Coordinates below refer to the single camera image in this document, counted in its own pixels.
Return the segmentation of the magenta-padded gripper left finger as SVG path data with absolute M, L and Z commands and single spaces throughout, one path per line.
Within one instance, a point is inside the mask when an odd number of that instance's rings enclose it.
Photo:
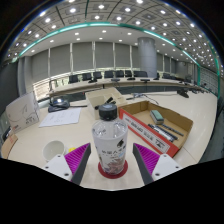
M 79 185 L 90 154 L 91 144 L 87 143 L 66 155 L 57 154 L 43 167 L 43 170 Z

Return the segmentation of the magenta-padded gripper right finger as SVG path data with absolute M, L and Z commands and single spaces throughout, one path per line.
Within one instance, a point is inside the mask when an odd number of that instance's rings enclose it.
M 137 143 L 133 144 L 133 154 L 145 185 L 182 169 L 168 154 L 158 155 Z

